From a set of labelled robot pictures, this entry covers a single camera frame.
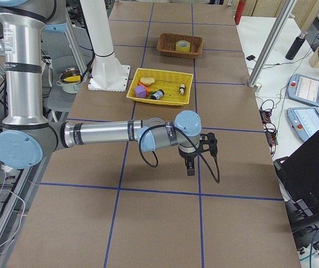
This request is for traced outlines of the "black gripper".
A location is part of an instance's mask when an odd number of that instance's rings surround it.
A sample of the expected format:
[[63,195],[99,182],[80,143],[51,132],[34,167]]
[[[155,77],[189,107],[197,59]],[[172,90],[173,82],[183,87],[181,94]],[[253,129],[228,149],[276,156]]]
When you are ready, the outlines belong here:
[[184,163],[186,165],[187,169],[187,175],[188,176],[193,176],[196,174],[195,170],[195,158],[197,157],[196,152],[179,152],[180,156],[184,159]]

